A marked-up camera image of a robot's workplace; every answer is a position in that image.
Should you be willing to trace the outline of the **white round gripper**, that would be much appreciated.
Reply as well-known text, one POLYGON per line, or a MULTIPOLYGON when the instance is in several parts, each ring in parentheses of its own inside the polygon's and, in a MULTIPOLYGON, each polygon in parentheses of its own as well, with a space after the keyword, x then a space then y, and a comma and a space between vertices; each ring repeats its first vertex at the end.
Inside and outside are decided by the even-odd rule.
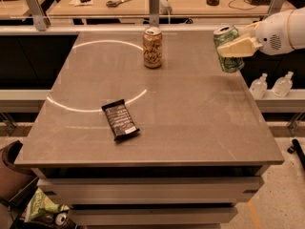
POLYGON ((241 37, 218 46, 217 52, 222 57, 249 57, 257 50, 268 55, 292 52, 294 48, 289 39, 292 13, 293 10, 275 13, 261 22, 240 28, 238 33, 241 37))

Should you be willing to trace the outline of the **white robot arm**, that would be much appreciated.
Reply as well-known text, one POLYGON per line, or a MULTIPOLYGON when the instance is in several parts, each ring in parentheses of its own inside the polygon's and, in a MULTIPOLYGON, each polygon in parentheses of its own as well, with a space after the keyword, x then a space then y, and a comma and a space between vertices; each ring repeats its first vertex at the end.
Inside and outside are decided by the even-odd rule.
POLYGON ((286 10, 238 30, 239 36, 217 47, 223 57, 249 57, 256 51, 267 55, 305 48, 305 8, 286 10))

